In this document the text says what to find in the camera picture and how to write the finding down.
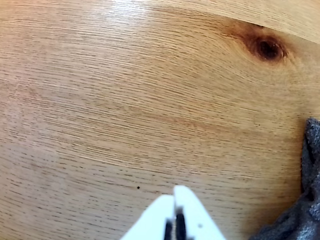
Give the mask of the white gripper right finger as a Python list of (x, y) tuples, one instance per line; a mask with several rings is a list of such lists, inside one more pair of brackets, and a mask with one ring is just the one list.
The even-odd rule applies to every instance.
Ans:
[(224, 240), (225, 237), (202, 202), (188, 187), (173, 189), (177, 240)]

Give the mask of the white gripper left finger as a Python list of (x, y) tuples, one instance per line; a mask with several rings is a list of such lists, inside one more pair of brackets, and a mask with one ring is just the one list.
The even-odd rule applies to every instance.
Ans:
[(174, 220), (174, 197), (161, 195), (143, 211), (121, 240), (171, 240)]

